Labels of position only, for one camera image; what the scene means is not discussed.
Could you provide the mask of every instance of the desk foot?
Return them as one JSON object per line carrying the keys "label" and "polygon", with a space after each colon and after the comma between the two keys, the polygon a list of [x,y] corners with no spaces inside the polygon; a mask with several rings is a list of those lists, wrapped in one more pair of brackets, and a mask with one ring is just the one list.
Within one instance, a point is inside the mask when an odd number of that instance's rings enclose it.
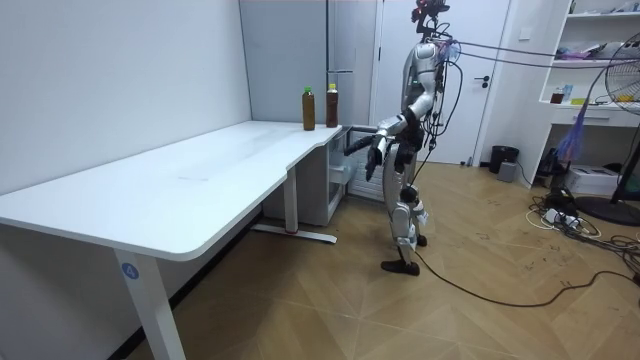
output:
{"label": "desk foot", "polygon": [[308,231],[297,231],[295,233],[290,233],[290,232],[287,232],[287,230],[285,230],[284,228],[271,226],[271,225],[256,224],[251,228],[251,230],[268,232],[272,234],[300,237],[304,239],[317,240],[317,241],[327,242],[331,244],[335,244],[338,241],[338,238],[331,235],[312,233]]}
{"label": "desk foot", "polygon": [[156,259],[115,250],[133,304],[156,360],[185,360]]}

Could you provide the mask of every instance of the electric fan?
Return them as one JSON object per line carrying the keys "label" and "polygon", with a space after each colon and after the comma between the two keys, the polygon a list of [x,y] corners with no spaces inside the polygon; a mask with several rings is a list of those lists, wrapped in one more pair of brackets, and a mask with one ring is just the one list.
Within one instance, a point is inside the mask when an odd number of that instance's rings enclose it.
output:
{"label": "electric fan", "polygon": [[[621,109],[640,116],[640,33],[625,42],[607,67],[605,84],[611,101]],[[640,144],[624,169],[611,199],[585,196],[576,198],[582,212],[619,225],[640,226],[640,210],[621,200],[640,200],[640,193],[626,191],[627,183],[640,159]]]}

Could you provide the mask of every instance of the bottle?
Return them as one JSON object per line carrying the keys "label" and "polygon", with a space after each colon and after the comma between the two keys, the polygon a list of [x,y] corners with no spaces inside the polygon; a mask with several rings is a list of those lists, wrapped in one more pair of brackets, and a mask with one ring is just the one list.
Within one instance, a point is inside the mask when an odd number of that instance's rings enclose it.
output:
{"label": "bottle", "polygon": [[316,101],[311,86],[305,86],[302,94],[302,127],[306,131],[316,129]]}
{"label": "bottle", "polygon": [[553,92],[553,95],[551,95],[552,104],[562,104],[563,99],[564,99],[564,88],[557,88]]}
{"label": "bottle", "polygon": [[338,90],[336,84],[329,84],[327,90],[327,127],[338,126]]}

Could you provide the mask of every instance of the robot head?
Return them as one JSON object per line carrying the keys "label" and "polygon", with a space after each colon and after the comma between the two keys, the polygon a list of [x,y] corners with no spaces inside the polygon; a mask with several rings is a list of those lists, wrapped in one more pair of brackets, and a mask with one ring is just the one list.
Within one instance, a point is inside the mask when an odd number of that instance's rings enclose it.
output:
{"label": "robot head", "polygon": [[[416,0],[417,7],[411,12],[411,22],[418,23],[416,32],[425,38],[433,36],[435,27],[438,25],[438,14],[449,11],[449,5],[445,5],[447,0]],[[434,24],[434,28],[424,25],[427,16]]]}
{"label": "robot head", "polygon": [[435,18],[441,12],[448,11],[451,7],[445,5],[447,0],[416,0],[417,8],[411,13],[411,22],[424,20],[427,16]]}

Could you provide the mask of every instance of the box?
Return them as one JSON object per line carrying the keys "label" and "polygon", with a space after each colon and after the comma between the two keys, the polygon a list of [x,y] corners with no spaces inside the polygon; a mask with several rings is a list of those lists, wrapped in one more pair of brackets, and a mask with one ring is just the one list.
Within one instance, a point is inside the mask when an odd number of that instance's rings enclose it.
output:
{"label": "box", "polygon": [[572,193],[610,196],[618,186],[618,173],[600,166],[571,165],[565,185]]}

